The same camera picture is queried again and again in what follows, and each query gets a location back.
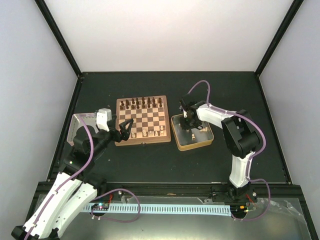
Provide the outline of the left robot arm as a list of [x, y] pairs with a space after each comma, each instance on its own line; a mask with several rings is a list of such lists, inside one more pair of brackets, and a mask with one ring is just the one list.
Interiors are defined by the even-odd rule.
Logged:
[[109, 143], [129, 139], [134, 120], [114, 127], [116, 117], [106, 108], [95, 113], [95, 125], [87, 125], [80, 114], [76, 117], [71, 150], [40, 206], [24, 225], [12, 230], [16, 240], [59, 240], [87, 204], [111, 193], [106, 180], [93, 176], [91, 170]]

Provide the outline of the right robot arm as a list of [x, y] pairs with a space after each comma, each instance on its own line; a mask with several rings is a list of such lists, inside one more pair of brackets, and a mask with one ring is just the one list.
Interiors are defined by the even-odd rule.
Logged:
[[234, 202], [240, 201], [252, 181], [252, 160], [266, 147], [264, 133], [246, 110], [230, 111], [205, 101], [197, 102], [189, 93], [179, 102], [183, 111], [179, 123], [183, 130], [200, 130], [204, 122], [222, 129], [226, 146], [232, 154], [227, 195]]

